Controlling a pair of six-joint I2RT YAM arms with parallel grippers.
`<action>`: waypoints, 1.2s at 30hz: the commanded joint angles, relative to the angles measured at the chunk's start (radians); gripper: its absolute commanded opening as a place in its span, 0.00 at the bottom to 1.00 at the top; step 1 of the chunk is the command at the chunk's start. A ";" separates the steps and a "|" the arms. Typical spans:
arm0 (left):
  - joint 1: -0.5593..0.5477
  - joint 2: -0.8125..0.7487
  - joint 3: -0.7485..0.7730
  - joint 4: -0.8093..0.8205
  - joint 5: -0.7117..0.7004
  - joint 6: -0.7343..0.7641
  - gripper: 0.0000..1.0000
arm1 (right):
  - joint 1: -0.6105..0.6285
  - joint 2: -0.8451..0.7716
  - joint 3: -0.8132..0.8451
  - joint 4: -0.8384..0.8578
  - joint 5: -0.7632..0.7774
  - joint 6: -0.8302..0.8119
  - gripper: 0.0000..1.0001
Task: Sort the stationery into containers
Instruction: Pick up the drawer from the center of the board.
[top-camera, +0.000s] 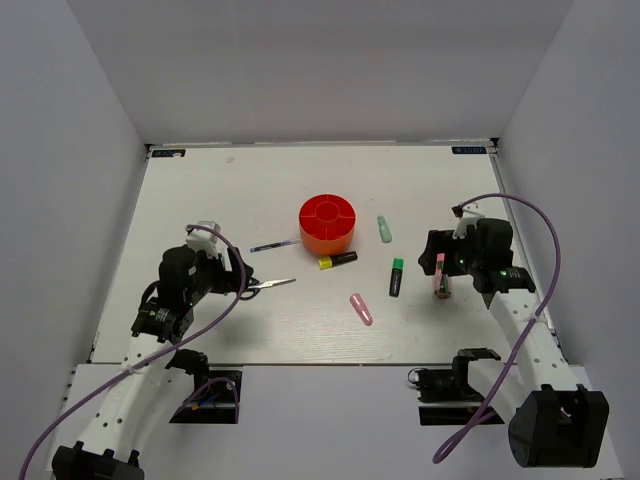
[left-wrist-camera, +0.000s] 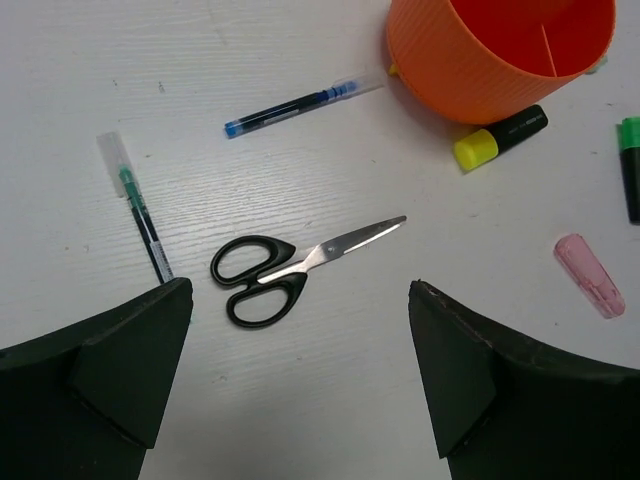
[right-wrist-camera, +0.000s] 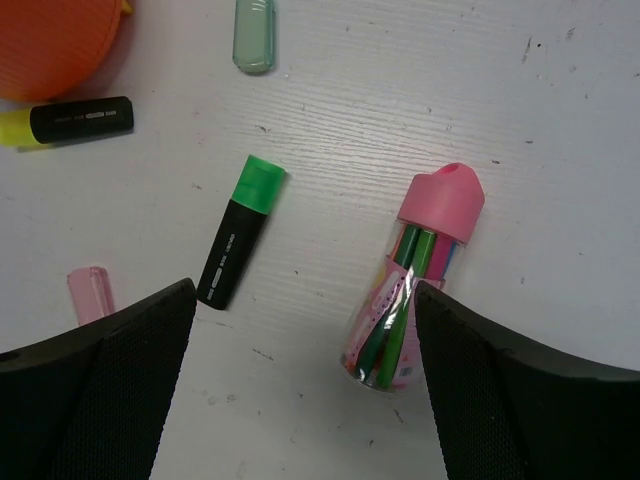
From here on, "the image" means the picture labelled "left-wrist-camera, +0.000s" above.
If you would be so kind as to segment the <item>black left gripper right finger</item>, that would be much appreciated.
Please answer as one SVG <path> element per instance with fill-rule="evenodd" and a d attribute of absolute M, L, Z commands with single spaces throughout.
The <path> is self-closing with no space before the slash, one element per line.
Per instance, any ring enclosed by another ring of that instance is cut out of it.
<path fill-rule="evenodd" d="M 639 373 L 555 348 L 417 280 L 409 322 L 455 479 L 635 479 Z"/>

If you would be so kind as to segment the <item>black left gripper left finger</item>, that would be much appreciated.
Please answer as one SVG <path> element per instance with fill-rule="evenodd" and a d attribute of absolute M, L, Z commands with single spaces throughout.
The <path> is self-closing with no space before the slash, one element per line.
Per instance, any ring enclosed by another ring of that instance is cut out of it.
<path fill-rule="evenodd" d="M 1 352 L 4 479 L 136 479 L 153 449 L 193 309 L 177 278 Z"/>

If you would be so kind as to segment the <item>pink correction tape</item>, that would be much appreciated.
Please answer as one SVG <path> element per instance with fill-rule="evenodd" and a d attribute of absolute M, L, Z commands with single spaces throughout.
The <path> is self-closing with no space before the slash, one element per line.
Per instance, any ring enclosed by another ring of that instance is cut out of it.
<path fill-rule="evenodd" d="M 605 319 L 625 312 L 622 294 L 581 235 L 562 237 L 554 247 L 554 256 Z"/>

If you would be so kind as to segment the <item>green gel pen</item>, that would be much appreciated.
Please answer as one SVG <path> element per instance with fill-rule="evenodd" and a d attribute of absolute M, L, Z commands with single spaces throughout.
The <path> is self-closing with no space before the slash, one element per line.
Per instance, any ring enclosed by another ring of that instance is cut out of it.
<path fill-rule="evenodd" d="M 171 281 L 174 279 L 173 271 L 141 194 L 120 134 L 116 131 L 105 133 L 97 136 L 96 141 L 117 195 L 128 202 L 159 282 L 164 284 Z"/>

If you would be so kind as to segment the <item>yellow black highlighter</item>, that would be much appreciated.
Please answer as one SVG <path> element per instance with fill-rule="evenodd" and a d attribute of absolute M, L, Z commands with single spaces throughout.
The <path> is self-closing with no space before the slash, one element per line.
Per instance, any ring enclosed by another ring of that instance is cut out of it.
<path fill-rule="evenodd" d="M 463 172 L 470 172 L 538 134 L 548 125 L 540 105 L 489 124 L 457 141 L 454 157 Z"/>

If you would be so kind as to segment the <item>green black highlighter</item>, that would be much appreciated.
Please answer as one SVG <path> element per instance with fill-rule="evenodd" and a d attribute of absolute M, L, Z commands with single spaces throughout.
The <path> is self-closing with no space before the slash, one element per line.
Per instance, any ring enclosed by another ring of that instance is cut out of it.
<path fill-rule="evenodd" d="M 640 222 L 640 117 L 627 117 L 616 125 L 618 148 L 629 222 Z"/>

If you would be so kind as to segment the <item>blue gel pen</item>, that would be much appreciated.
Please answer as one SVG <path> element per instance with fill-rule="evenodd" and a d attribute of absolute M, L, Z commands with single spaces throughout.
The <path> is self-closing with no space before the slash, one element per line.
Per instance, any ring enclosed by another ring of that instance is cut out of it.
<path fill-rule="evenodd" d="M 224 133 L 228 139 L 262 129 L 268 125 L 368 93 L 384 86 L 378 74 L 365 74 L 335 82 L 330 87 L 313 92 L 265 110 L 227 122 Z"/>

